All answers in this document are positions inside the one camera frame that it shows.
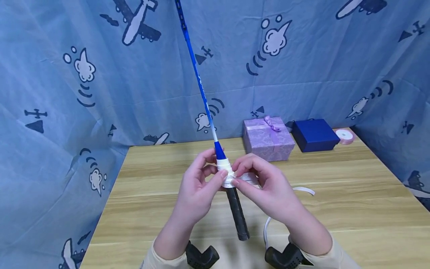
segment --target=blue box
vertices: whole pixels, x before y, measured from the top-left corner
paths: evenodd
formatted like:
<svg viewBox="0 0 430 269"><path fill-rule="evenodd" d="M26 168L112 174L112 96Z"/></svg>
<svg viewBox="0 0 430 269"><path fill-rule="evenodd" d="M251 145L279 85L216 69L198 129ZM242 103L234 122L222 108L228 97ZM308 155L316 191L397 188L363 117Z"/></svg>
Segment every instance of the blue box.
<svg viewBox="0 0 430 269"><path fill-rule="evenodd" d="M302 152L332 150L340 138L323 119L296 121L291 134Z"/></svg>

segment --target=sleeve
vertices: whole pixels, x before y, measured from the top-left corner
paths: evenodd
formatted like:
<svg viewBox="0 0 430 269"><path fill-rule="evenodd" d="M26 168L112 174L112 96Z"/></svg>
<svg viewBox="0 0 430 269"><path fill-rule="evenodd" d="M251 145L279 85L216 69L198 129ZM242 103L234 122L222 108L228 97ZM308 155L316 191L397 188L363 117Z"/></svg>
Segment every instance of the sleeve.
<svg viewBox="0 0 430 269"><path fill-rule="evenodd" d="M314 256L301 250L315 269L361 269L332 236L332 249L325 255Z"/></svg>
<svg viewBox="0 0 430 269"><path fill-rule="evenodd" d="M189 269L189 266L185 253L174 260L164 260L155 253L153 242L140 269Z"/></svg>

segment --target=fingernail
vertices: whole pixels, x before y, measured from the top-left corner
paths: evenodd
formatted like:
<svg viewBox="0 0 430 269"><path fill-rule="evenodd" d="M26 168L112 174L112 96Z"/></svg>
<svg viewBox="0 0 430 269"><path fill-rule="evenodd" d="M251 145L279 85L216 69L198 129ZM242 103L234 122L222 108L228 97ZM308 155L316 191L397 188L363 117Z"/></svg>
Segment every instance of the fingernail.
<svg viewBox="0 0 430 269"><path fill-rule="evenodd" d="M227 170L223 170L223 171L221 172L221 177L222 177L223 179L225 179L225 178L227 177L227 175L228 175L228 171L227 171Z"/></svg>

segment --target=ribbon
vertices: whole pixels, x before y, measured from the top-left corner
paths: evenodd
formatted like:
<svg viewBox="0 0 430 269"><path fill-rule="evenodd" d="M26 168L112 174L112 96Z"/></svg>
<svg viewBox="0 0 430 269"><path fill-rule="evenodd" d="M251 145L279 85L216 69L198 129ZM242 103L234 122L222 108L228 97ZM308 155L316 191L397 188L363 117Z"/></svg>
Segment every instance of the ribbon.
<svg viewBox="0 0 430 269"><path fill-rule="evenodd" d="M255 119L259 121L259 125L246 127L247 130L259 130L259 129L270 129L270 139L273 141L273 152L278 151L280 142L277 133L286 129L284 124L272 124L272 120L269 116L264 117L264 119Z"/></svg>

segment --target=gift box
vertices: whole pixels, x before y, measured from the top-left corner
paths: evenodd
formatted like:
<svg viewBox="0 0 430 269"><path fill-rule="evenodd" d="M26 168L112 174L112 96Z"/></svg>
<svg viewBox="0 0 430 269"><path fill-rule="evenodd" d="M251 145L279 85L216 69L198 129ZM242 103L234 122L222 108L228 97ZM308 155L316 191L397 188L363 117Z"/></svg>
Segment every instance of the gift box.
<svg viewBox="0 0 430 269"><path fill-rule="evenodd" d="M302 152L332 150L340 138L323 119L296 121L291 134Z"/></svg>
<svg viewBox="0 0 430 269"><path fill-rule="evenodd" d="M280 117L243 121L243 140L246 153L253 153L266 161L288 160L295 145Z"/></svg>

